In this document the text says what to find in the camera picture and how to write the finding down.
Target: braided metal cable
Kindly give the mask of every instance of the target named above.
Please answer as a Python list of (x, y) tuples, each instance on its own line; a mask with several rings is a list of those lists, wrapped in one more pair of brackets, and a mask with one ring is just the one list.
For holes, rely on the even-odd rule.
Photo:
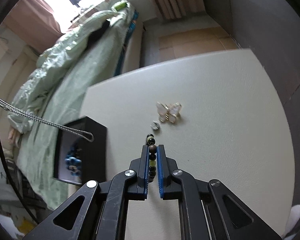
[[(15, 113), (17, 115), (20, 115), (20, 116), (23, 116), (25, 118), (28, 118), (30, 120), (33, 120), (33, 121), (36, 121), (36, 122), (40, 122), (40, 123), (43, 123), (43, 124), (47, 124), (47, 125), (50, 125), (50, 126), (53, 126), (53, 127), (56, 127), (56, 128), (59, 128), (63, 131), (67, 131), (67, 132), (70, 132), (70, 133), (73, 133), (73, 134), (76, 134), (84, 139), (86, 139), (87, 141), (89, 142), (93, 142), (94, 141), (94, 136), (92, 133), (90, 132), (86, 132), (86, 131), (82, 131), (82, 130), (77, 130), (77, 129), (74, 129), (74, 128), (70, 128), (70, 127), (66, 127), (66, 126), (63, 126), (61, 124), (57, 124), (57, 123), (54, 123), (54, 122), (50, 122), (48, 120), (45, 120), (41, 117), (38, 117), (34, 114), (31, 114), (31, 113), (28, 113), (26, 111), (23, 111), (19, 108), (16, 108), (10, 104), (8, 104), (6, 101), (2, 100), (0, 98), (0, 107), (2, 107), (3, 109), (7, 110), (7, 111), (10, 111), (12, 113)], [(91, 139), (85, 137), (84, 135), (82, 135), (81, 133), (84, 133), (84, 134), (87, 134), (87, 135), (90, 135), (91, 136)]]

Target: crumpled quilt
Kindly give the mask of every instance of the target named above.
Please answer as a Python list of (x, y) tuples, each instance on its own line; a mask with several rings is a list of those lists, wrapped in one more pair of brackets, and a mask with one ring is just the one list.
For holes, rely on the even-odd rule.
[[(79, 117), (88, 87), (113, 77), (134, 8), (100, 11), (65, 34), (37, 61), (37, 69), (20, 88), (12, 105), (59, 124)], [(110, 26), (99, 41), (84, 51), (88, 36), (106, 19)], [(9, 113), (12, 127), (24, 133), (17, 166), (34, 192), (54, 210), (68, 197), (68, 184), (52, 178), (58, 129)]]

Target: floor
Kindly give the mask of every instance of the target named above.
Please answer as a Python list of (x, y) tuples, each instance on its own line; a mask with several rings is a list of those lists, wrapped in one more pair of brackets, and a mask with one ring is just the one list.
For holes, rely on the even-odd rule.
[(205, 52), (238, 48), (208, 15), (170, 23), (144, 23), (140, 67)]

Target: silver ring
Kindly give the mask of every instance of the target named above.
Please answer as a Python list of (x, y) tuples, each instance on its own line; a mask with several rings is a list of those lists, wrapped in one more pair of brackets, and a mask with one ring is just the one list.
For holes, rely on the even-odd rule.
[(157, 121), (153, 121), (154, 125), (151, 125), (151, 129), (157, 131), (160, 129), (160, 124)]

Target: butterfly hair clip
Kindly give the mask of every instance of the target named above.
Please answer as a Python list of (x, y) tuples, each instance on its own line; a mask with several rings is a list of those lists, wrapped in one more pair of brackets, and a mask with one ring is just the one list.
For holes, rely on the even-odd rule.
[(165, 122), (169, 121), (175, 123), (177, 121), (177, 116), (179, 116), (179, 111), (181, 110), (181, 104), (175, 103), (173, 105), (165, 105), (157, 102), (159, 121)]

